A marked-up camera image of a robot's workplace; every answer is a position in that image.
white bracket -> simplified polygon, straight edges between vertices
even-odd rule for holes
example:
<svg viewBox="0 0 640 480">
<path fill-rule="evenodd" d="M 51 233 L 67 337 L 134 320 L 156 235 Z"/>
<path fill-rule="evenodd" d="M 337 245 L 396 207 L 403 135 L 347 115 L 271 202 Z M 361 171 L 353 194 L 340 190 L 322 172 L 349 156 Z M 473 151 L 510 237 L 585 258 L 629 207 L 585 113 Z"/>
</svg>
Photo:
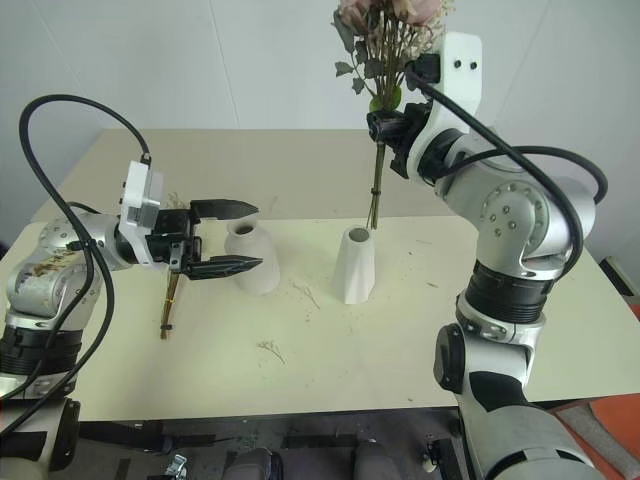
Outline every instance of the white bracket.
<svg viewBox="0 0 640 480">
<path fill-rule="evenodd" d="M 162 201 L 164 176 L 151 172 L 144 163 L 131 162 L 122 196 L 118 230 L 131 244 L 142 266 L 160 268 L 147 246 L 146 236 L 156 224 Z"/>
<path fill-rule="evenodd" d="M 474 115 L 482 96 L 480 37 L 466 33 L 446 33 L 434 53 L 440 55 L 440 83 L 434 87 Z M 450 128 L 469 133 L 466 123 L 434 101 L 429 120 L 413 142 L 407 158 L 407 174 L 411 180 L 424 183 L 418 173 L 420 159 L 431 140 Z"/>
</svg>

black cable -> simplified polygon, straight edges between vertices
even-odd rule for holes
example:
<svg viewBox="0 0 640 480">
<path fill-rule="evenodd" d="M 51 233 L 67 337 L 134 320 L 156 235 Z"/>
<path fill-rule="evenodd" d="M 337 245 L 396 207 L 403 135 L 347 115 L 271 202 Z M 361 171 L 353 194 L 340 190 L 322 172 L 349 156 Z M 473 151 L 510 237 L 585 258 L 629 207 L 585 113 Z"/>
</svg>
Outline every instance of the black cable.
<svg viewBox="0 0 640 480">
<path fill-rule="evenodd" d="M 609 189 L 609 182 L 607 181 L 607 177 L 604 172 L 600 170 L 600 168 L 593 162 L 587 160 L 581 155 L 577 153 L 571 152 L 569 150 L 564 150 L 562 148 L 556 147 L 546 147 L 546 146 L 536 146 L 536 145 L 523 145 L 518 147 L 513 147 L 515 150 L 522 154 L 530 154 L 530 155 L 546 155 L 549 157 L 558 157 L 564 160 L 567 160 L 571 163 L 574 163 L 581 167 L 583 170 L 586 170 L 596 181 L 598 185 L 598 191 L 593 197 L 593 201 L 598 204 L 604 199 L 607 195 L 607 191 Z M 475 155 L 471 155 L 470 157 L 466 157 L 462 161 L 458 163 L 454 163 L 451 167 L 449 167 L 443 176 L 451 175 L 460 171 L 461 169 L 468 167 L 472 163 L 479 162 L 480 160 L 486 160 L 487 158 L 498 157 L 500 155 L 504 155 L 500 150 L 487 150 L 485 152 L 476 153 Z"/>
<path fill-rule="evenodd" d="M 75 208 L 79 208 L 80 210 L 84 210 L 85 212 L 89 212 L 89 213 L 95 213 L 96 215 L 99 215 L 100 212 L 98 210 L 96 210 L 93 207 L 90 207 L 89 205 L 85 205 L 84 203 L 80 203 L 80 202 L 67 202 L 67 205 L 69 205 L 70 207 L 75 207 Z"/>
<path fill-rule="evenodd" d="M 555 198 L 558 204 L 558 208 L 564 214 L 565 219 L 567 220 L 567 225 L 569 227 L 569 237 L 572 243 L 571 253 L 569 254 L 569 258 L 564 265 L 562 276 L 569 273 L 569 271 L 578 262 L 578 259 L 582 254 L 582 249 L 584 248 L 584 237 L 582 233 L 582 223 L 580 223 L 580 217 L 578 216 L 575 208 L 573 208 L 573 204 L 569 201 L 562 189 L 558 187 L 558 185 L 556 185 L 556 183 L 551 180 L 547 176 L 547 174 L 544 173 L 537 165 L 535 165 L 533 162 L 527 159 L 527 157 L 522 155 L 522 153 L 515 150 L 511 145 L 502 140 L 502 138 L 489 130 L 489 128 L 487 128 L 482 122 L 476 119 L 473 115 L 463 109 L 456 102 L 431 86 L 426 80 L 424 80 L 419 74 L 415 72 L 414 67 L 415 64 L 413 62 L 407 65 L 406 78 L 409 82 L 412 82 L 414 85 L 418 86 L 418 88 L 420 88 L 420 90 L 422 90 L 424 94 L 430 96 L 438 103 L 442 104 L 451 113 L 460 118 L 473 130 L 475 130 L 486 141 L 496 147 L 500 152 L 502 152 L 502 154 L 508 155 L 509 158 L 511 158 L 514 162 L 516 162 L 527 172 L 529 172 L 529 174 L 531 174 L 531 176 L 536 179 L 538 183 L 540 183 L 540 185 L 546 188 L 551 196 Z"/>
<path fill-rule="evenodd" d="M 102 256 L 102 253 L 98 249 L 95 240 L 91 238 L 91 235 L 89 235 L 89 232 L 84 227 L 80 219 L 76 216 L 76 214 L 73 212 L 71 207 L 64 201 L 62 196 L 58 193 L 56 188 L 47 178 L 46 174 L 40 167 L 40 164 L 38 163 L 38 160 L 36 159 L 36 156 L 31 147 L 31 142 L 29 139 L 29 121 L 31 119 L 31 116 L 42 105 L 45 105 L 47 103 L 57 102 L 57 101 L 67 101 L 67 102 L 75 102 L 75 103 L 81 103 L 84 105 L 89 105 L 115 118 L 122 125 L 124 125 L 134 135 L 134 137 L 136 137 L 136 139 L 140 143 L 140 147 L 142 148 L 142 152 L 143 152 L 141 158 L 149 163 L 151 161 L 149 147 L 147 146 L 147 143 L 145 142 L 142 135 L 138 132 L 138 130 L 131 123 L 129 123 L 124 117 L 120 116 L 118 113 L 114 112 L 109 107 L 102 105 L 98 102 L 95 102 L 93 100 L 89 100 L 83 97 L 78 97 L 75 95 L 64 95 L 64 94 L 46 95 L 33 100 L 22 111 L 22 114 L 20 115 L 18 131 L 20 135 L 20 144 L 22 145 L 22 150 L 24 152 L 27 163 L 33 170 L 33 173 L 36 175 L 36 178 L 38 178 L 38 180 L 40 181 L 41 185 L 44 187 L 46 192 L 51 196 L 55 204 L 58 206 L 58 208 L 60 208 L 60 210 L 62 210 L 65 217 L 67 217 L 67 219 L 71 223 L 71 226 L 73 227 L 76 234 L 78 235 L 78 240 L 82 245 L 82 250 L 85 255 L 85 261 L 87 263 L 87 275 L 85 277 L 85 282 L 83 284 L 83 287 L 76 294 L 76 296 L 67 306 L 67 308 L 65 309 L 62 315 L 65 316 L 66 318 L 66 316 L 68 316 L 69 313 L 73 310 L 73 307 L 75 307 L 78 304 L 78 302 L 82 299 L 84 294 L 86 294 L 88 289 L 91 287 L 91 283 L 93 282 L 93 276 L 94 276 L 94 266 L 93 266 L 93 260 L 91 258 L 92 256 L 93 258 L 95 258 L 95 261 L 98 264 L 100 273 L 102 274 L 102 278 L 105 285 L 106 296 L 107 296 L 106 298 L 107 306 L 105 309 L 104 320 L 102 321 L 102 325 L 100 327 L 100 330 L 98 331 L 98 334 L 96 335 L 96 338 L 93 340 L 92 344 L 89 346 L 86 352 L 82 355 L 82 357 L 78 360 L 76 365 L 71 370 L 69 370 L 66 373 L 66 375 L 58 383 L 56 383 L 44 396 L 38 399 L 35 403 L 31 404 L 31 406 L 27 410 L 25 410 L 18 418 L 16 418 L 11 424 L 9 424 L 0 433 L 0 440 L 6 438 L 7 435 L 15 431 L 20 425 L 22 425 L 26 420 L 28 420 L 35 412 L 37 412 L 46 402 L 48 402 L 51 398 L 53 398 L 67 383 L 69 383 L 70 380 L 72 380 L 77 375 L 80 369 L 87 363 L 87 361 L 91 358 L 93 353 L 98 349 L 98 347 L 102 343 L 102 340 L 104 339 L 107 333 L 107 330 L 109 329 L 109 325 L 111 324 L 111 318 L 113 317 L 113 311 L 115 307 L 115 291 L 113 288 L 113 280 L 111 278 L 111 273 L 109 272 L 109 267 L 107 265 L 107 262 L 105 261 L 104 257 Z M 52 330 L 51 334 L 47 338 L 47 345 L 49 346 L 48 348 L 52 346 L 55 340 L 56 333 L 60 329 L 62 323 L 63 323 L 63 320 L 61 321 L 59 319 L 56 322 L 56 325 L 54 325 L 54 329 Z"/>
</svg>

white ceramic vase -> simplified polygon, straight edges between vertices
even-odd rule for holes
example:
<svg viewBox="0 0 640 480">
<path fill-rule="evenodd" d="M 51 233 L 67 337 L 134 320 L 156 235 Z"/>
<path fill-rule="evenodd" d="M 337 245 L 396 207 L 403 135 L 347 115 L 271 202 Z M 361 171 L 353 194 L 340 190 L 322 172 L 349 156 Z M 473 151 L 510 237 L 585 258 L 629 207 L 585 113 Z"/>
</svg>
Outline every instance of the white ceramic vase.
<svg viewBox="0 0 640 480">
<path fill-rule="evenodd" d="M 255 295 L 273 291 L 280 282 L 278 257 L 269 233 L 258 225 L 256 216 L 249 216 L 227 224 L 229 234 L 224 242 L 228 255 L 261 258 L 262 263 L 248 272 L 232 278 L 243 290 Z"/>
<path fill-rule="evenodd" d="M 373 234 L 364 227 L 348 228 L 342 235 L 333 274 L 333 288 L 348 305 L 366 302 L 376 281 Z"/>
</svg>

beige table surface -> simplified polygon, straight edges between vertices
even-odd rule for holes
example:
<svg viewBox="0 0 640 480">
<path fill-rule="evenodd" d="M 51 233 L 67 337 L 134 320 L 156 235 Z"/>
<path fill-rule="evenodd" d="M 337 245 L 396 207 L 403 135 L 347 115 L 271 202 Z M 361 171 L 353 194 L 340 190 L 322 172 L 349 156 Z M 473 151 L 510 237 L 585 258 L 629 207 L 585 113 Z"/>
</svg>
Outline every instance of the beige table surface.
<svg viewBox="0 0 640 480">
<path fill-rule="evenodd" d="M 474 262 L 474 229 L 456 217 L 384 218 L 376 233 L 377 283 L 362 305 L 329 288 L 341 233 L 356 220 L 268 220 L 282 281 L 265 297 L 233 280 L 182 281 L 171 338 L 159 338 L 164 272 L 115 272 L 116 311 L 73 398 L 83 420 L 217 417 L 453 405 L 431 368 L 439 328 Z M 32 224 L 0 263 L 35 245 Z M 221 253 L 222 222 L 201 227 Z M 4 313 L 4 302 L 0 314 Z M 101 296 L 84 344 L 97 332 Z M 531 400 L 640 391 L 640 325 L 585 253 L 547 303 Z M 260 348 L 273 342 L 282 360 Z"/>
<path fill-rule="evenodd" d="M 236 198 L 257 205 L 282 263 L 267 297 L 232 280 L 181 282 L 175 331 L 160 341 L 164 273 L 116 272 L 109 335 L 73 397 L 84 420 L 453 405 L 431 373 L 439 328 L 454 321 L 454 299 L 471 274 L 476 233 L 429 188 L 385 169 L 376 233 L 377 284 L 364 305 L 345 306 L 329 279 L 340 236 L 368 210 L 374 147 L 366 131 L 148 130 L 165 198 Z M 107 130 L 61 185 L 67 200 L 117 212 L 128 162 L 139 152 L 128 132 Z M 46 157 L 41 158 L 46 170 Z M 34 221 L 60 212 L 47 202 Z M 323 218 L 326 220 L 300 220 Z M 9 269 L 35 245 L 27 227 L 0 263 Z M 202 228 L 221 253 L 224 227 Z M 99 328 L 101 298 L 85 333 Z M 527 393 L 533 400 L 640 391 L 640 325 L 585 253 L 552 292 Z M 284 360 L 258 348 L 273 342 Z"/>
</svg>

pink rose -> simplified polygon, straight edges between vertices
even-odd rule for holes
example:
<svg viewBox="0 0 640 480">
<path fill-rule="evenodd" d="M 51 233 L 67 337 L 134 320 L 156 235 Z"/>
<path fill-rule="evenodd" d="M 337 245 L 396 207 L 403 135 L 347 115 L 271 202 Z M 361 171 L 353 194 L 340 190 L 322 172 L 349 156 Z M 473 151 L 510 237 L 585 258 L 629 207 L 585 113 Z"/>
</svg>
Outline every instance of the pink rose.
<svg viewBox="0 0 640 480">
<path fill-rule="evenodd" d="M 392 0 L 398 18 L 410 25 L 423 27 L 438 13 L 441 0 Z"/>
<path fill-rule="evenodd" d="M 369 32 L 366 14 L 372 3 L 376 3 L 376 0 L 340 0 L 340 19 L 355 35 Z"/>
</svg>

